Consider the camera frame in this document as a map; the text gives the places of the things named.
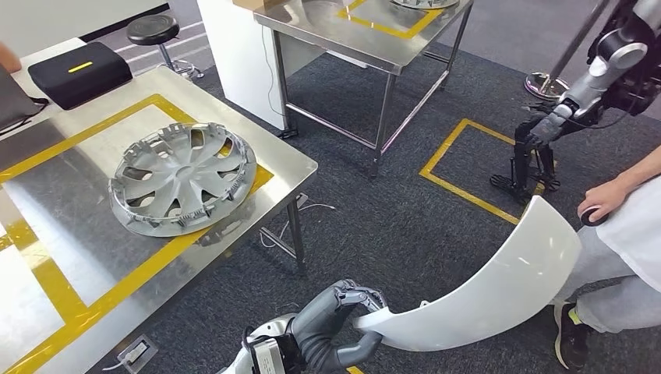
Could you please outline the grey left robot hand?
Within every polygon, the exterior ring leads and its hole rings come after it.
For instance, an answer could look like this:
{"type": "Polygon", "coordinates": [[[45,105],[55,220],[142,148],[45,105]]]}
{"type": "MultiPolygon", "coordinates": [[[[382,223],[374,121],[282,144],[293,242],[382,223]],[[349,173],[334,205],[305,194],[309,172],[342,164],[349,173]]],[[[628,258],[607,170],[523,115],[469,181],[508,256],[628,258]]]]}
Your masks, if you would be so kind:
{"type": "Polygon", "coordinates": [[[357,305],[375,312],[387,306],[383,294],[343,279],[321,291],[292,320],[291,332],[307,366],[317,373],[335,373],[371,359],[383,336],[367,332],[355,343],[337,346],[333,338],[357,305]]]}

